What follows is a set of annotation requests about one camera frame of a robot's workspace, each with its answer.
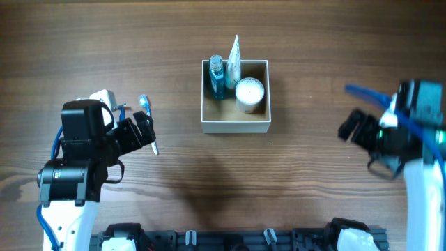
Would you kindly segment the blue disposable razor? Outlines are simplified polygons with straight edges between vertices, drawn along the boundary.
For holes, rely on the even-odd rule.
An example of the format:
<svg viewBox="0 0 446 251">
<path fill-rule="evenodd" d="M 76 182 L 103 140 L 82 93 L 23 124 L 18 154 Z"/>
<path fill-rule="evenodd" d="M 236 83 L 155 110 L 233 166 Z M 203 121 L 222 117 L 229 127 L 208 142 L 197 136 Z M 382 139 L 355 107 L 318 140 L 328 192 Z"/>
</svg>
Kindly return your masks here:
<svg viewBox="0 0 446 251">
<path fill-rule="evenodd" d="M 123 103 L 122 105 L 118 105 L 116 107 L 116 109 L 120 112 L 119 117 L 118 117 L 119 121 L 123 121 L 125 119 L 125 107 L 126 107 L 125 103 Z"/>
</svg>

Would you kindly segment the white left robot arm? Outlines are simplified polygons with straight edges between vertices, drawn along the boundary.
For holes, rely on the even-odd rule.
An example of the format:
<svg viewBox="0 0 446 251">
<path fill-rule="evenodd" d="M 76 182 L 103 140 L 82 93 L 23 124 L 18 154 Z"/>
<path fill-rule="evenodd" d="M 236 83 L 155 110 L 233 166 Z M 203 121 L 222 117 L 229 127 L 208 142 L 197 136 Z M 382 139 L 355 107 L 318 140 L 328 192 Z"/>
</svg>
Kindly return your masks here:
<svg viewBox="0 0 446 251">
<path fill-rule="evenodd" d="M 121 156 L 156 140 L 149 113 L 110 122 L 105 114 L 112 115 L 112 109 L 95 99 L 70 101 L 61 110 L 50 159 L 36 177 L 44 250 L 87 250 L 102 186 L 122 181 L 110 179 L 108 169 L 124 169 Z"/>
</svg>

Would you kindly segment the white round jar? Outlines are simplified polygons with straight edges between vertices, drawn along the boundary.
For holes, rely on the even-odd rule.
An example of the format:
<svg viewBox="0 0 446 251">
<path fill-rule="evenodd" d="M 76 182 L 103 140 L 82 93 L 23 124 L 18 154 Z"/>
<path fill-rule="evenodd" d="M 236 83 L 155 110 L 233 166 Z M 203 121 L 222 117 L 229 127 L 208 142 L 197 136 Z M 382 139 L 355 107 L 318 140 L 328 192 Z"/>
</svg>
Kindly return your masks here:
<svg viewBox="0 0 446 251">
<path fill-rule="evenodd" d="M 263 84 L 252 77 L 239 81 L 236 86 L 236 106 L 243 113 L 254 113 L 265 95 Z"/>
</svg>

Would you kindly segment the white leaf-print cream tube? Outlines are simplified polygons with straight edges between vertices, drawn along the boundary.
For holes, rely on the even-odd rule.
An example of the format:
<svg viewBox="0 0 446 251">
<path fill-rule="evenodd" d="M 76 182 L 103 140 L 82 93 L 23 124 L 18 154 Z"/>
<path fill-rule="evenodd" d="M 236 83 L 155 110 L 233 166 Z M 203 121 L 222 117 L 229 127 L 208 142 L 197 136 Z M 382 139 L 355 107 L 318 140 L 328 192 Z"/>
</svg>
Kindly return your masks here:
<svg viewBox="0 0 446 251">
<path fill-rule="evenodd" d="M 228 89 L 235 89 L 237 83 L 239 83 L 240 80 L 241 80 L 240 44 L 238 36 L 236 36 L 226 64 L 225 85 Z"/>
</svg>

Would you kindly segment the blue white toothbrush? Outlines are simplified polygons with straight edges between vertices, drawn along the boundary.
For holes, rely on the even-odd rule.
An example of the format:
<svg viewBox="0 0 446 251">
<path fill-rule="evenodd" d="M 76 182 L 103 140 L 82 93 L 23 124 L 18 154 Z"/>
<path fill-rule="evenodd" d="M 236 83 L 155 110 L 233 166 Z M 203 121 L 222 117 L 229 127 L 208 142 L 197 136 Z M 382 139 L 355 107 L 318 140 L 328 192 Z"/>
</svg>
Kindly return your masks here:
<svg viewBox="0 0 446 251">
<path fill-rule="evenodd" d="M 154 131 L 154 128 L 153 128 L 153 120 L 152 120 L 152 117 L 151 117 L 150 102 L 149 102 L 149 99 L 148 99 L 147 95 L 142 94 L 142 95 L 139 96 L 139 104 L 140 104 L 142 109 L 146 110 L 146 115 L 149 117 L 149 120 L 147 120 L 147 122 L 148 122 L 148 124 L 150 126 L 150 131 L 151 131 L 151 133 L 153 135 L 153 141 L 151 142 L 151 147 L 152 147 L 153 153 L 155 155 L 159 155 L 159 151 L 158 151 L 158 148 L 157 148 L 155 131 Z"/>
</svg>

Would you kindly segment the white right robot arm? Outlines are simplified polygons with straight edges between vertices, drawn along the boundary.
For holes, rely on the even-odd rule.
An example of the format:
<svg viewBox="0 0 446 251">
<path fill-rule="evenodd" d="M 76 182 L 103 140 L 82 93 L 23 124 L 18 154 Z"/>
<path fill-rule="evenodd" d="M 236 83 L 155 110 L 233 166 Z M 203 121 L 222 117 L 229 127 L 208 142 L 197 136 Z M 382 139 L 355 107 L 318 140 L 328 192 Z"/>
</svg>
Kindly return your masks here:
<svg viewBox="0 0 446 251">
<path fill-rule="evenodd" d="M 443 84 L 409 79 L 393 96 L 357 84 L 345 91 L 381 108 L 376 117 L 354 109 L 338 136 L 364 149 L 372 166 L 391 171 L 388 179 L 403 177 L 408 199 L 407 250 L 445 249 L 445 124 Z"/>
</svg>

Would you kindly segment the blue mouthwash bottle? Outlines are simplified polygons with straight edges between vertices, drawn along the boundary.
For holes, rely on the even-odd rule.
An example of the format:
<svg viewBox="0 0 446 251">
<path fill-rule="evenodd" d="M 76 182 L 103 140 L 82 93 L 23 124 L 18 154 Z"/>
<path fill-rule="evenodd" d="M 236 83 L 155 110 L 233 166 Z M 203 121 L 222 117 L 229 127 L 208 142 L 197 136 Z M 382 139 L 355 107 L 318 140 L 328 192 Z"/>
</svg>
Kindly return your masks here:
<svg viewBox="0 0 446 251">
<path fill-rule="evenodd" d="M 215 54 L 210 57 L 209 74 L 214 99 L 223 100 L 225 97 L 224 64 L 220 55 Z"/>
</svg>

